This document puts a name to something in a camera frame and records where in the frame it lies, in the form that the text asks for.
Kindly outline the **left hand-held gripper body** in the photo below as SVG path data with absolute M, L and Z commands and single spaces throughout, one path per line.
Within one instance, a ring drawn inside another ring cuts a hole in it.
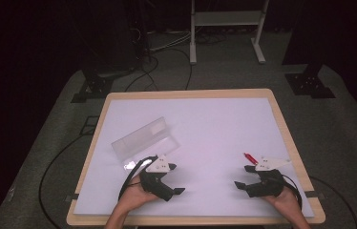
M 144 168 L 139 173 L 143 190 L 169 201 L 175 191 L 164 184 L 161 179 L 171 170 L 171 165 L 166 156 L 154 156 L 151 159 L 147 159 Z

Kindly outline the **red pen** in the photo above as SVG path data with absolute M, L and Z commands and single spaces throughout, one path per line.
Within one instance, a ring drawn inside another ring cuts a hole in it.
M 248 153 L 243 153 L 243 155 L 245 156 L 245 158 L 247 159 L 247 160 L 249 160 L 252 164 L 254 164 L 254 165 L 258 165 L 258 161 L 257 161 L 257 159 L 255 159 L 254 157 L 252 157 L 250 154 L 248 154 Z

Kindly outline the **white table sheet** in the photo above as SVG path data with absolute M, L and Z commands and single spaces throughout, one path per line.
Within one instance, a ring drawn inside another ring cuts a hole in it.
M 273 111 L 265 98 L 122 99 L 111 101 L 100 126 L 89 169 L 77 199 L 78 215 L 108 216 L 128 176 L 131 160 L 120 160 L 112 144 L 164 118 L 170 134 L 138 159 L 165 154 L 176 164 L 163 181 L 182 194 L 152 201 L 134 211 L 153 217 L 276 217 L 266 201 L 237 183 L 258 182 L 243 167 L 247 155 L 286 159 Z

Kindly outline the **clear plastic case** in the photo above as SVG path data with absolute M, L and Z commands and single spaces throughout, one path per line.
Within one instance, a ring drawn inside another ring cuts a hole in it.
M 147 156 L 173 153 L 179 143 L 171 134 L 165 118 L 160 117 L 116 140 L 112 147 L 123 168 L 131 170 Z

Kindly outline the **white metal desk frame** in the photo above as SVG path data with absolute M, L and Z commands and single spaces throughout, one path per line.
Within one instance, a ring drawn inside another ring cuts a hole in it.
M 197 63 L 196 28 L 224 26 L 256 26 L 257 31 L 251 43 L 260 64 L 266 62 L 260 46 L 263 25 L 270 0 L 263 0 L 260 10 L 242 11 L 196 11 L 196 0 L 191 0 L 189 62 Z

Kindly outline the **person's right hand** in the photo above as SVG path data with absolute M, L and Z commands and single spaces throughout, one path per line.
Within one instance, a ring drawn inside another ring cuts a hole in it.
M 271 204 L 284 217 L 301 211 L 297 198 L 289 188 L 284 188 L 277 197 L 267 196 L 262 199 Z

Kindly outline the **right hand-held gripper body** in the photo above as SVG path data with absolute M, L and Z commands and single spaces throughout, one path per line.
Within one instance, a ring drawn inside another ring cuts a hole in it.
M 258 165 L 254 165 L 260 182 L 246 184 L 246 193 L 251 198 L 260 198 L 267 196 L 277 197 L 285 186 L 283 174 L 279 171 L 280 167 L 289 164 L 288 159 L 279 159 L 275 157 L 263 157 Z

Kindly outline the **black stand base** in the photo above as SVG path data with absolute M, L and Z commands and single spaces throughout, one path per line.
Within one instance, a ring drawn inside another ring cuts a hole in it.
M 319 78 L 322 63 L 309 63 L 302 73 L 287 73 L 285 78 L 295 95 L 309 95 L 311 98 L 334 98 L 335 95 Z
M 73 96 L 72 103 L 84 103 L 88 99 L 105 98 L 112 89 L 114 80 L 110 77 L 102 77 L 92 67 L 84 67 L 82 72 L 85 81 L 80 91 Z

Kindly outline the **person's left hand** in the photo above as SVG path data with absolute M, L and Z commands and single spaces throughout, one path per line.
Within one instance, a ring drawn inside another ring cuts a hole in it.
M 141 186 L 139 176 L 135 176 L 129 182 L 128 187 L 124 191 L 122 197 L 118 201 L 118 207 L 125 212 L 135 210 L 145 203 L 158 199 L 152 193 L 146 192 Z

